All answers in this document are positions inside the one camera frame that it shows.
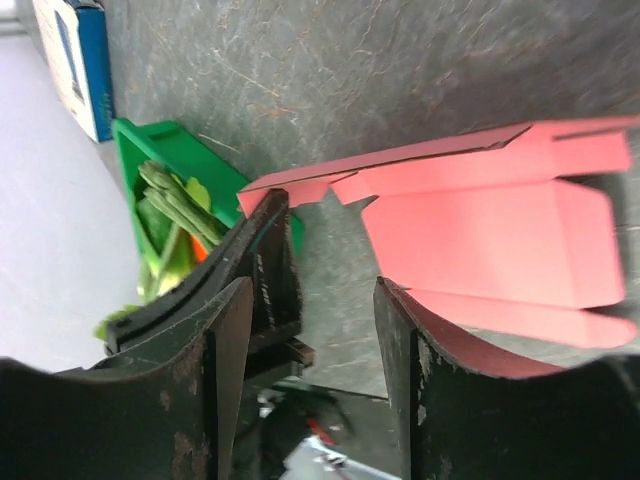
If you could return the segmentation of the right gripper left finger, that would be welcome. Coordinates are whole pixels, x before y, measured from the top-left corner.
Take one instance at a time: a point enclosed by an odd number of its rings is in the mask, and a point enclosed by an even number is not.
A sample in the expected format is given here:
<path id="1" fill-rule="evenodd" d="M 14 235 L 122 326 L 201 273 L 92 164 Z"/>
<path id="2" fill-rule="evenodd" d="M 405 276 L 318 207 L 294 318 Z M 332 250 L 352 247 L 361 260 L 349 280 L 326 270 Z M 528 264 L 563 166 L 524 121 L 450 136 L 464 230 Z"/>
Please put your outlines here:
<path id="1" fill-rule="evenodd" d="M 225 479 L 243 387 L 253 288 L 89 369 L 1 362 L 5 479 Z"/>

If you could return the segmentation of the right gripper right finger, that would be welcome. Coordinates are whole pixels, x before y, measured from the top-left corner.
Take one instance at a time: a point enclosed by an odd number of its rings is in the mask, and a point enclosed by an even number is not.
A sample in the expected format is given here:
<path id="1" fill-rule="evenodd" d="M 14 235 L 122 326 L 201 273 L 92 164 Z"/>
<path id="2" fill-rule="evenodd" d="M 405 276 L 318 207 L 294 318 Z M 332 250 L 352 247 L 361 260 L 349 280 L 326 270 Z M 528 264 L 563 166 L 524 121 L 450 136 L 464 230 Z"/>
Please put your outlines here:
<path id="1" fill-rule="evenodd" d="M 635 479 L 639 359 L 526 358 L 376 281 L 374 316 L 405 479 Z"/>

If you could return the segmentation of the pink paper box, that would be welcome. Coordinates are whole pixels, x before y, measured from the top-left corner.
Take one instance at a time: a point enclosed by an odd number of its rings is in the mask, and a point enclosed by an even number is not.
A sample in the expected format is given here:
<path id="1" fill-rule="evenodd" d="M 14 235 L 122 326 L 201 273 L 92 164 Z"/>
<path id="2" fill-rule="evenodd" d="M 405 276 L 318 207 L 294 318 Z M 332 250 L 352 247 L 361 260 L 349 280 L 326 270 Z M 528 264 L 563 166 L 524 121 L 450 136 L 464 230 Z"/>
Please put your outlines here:
<path id="1" fill-rule="evenodd" d="M 627 171 L 638 124 L 634 114 L 516 123 L 267 174 L 238 200 L 245 214 L 279 190 L 292 207 L 327 193 L 362 202 L 380 273 L 445 320 L 446 348 L 492 373 L 541 374 L 556 364 L 481 353 L 477 332 L 639 352 L 639 322 L 621 310 L 613 199 L 579 183 Z"/>

